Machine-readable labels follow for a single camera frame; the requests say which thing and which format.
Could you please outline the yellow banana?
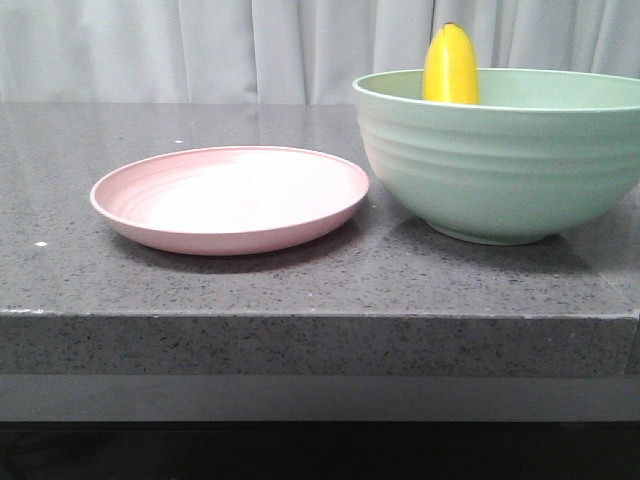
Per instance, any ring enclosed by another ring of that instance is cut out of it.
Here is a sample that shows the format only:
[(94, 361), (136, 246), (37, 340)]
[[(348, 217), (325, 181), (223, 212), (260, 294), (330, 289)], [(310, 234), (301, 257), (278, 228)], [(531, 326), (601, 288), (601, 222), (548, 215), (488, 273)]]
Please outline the yellow banana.
[(477, 105), (480, 101), (473, 43), (456, 23), (445, 23), (426, 53), (422, 99)]

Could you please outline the pink plate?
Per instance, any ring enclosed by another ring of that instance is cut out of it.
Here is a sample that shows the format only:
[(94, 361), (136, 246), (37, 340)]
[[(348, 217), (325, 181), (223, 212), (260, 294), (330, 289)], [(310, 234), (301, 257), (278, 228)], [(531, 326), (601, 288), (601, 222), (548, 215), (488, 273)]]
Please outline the pink plate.
[(347, 222), (369, 189), (342, 158), (275, 146), (226, 146), (136, 161), (101, 178), (90, 201), (124, 237), (190, 255), (271, 252)]

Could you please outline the green bowl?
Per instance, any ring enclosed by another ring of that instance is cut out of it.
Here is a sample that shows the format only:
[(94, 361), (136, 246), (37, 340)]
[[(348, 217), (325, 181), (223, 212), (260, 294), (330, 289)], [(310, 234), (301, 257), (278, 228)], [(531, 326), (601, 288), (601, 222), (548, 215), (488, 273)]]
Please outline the green bowl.
[(639, 180), (639, 83), (483, 68), (476, 105), (425, 101), (418, 70), (353, 84), (369, 163), (434, 229), (520, 245), (590, 222)]

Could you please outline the white curtain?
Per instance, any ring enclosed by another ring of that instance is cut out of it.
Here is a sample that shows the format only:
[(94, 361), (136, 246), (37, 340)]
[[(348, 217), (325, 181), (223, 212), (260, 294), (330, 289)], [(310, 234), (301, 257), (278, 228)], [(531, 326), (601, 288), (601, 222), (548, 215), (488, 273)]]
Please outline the white curtain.
[(5, 1), (5, 102), (343, 104), (445, 23), (482, 67), (635, 77), (635, 1)]

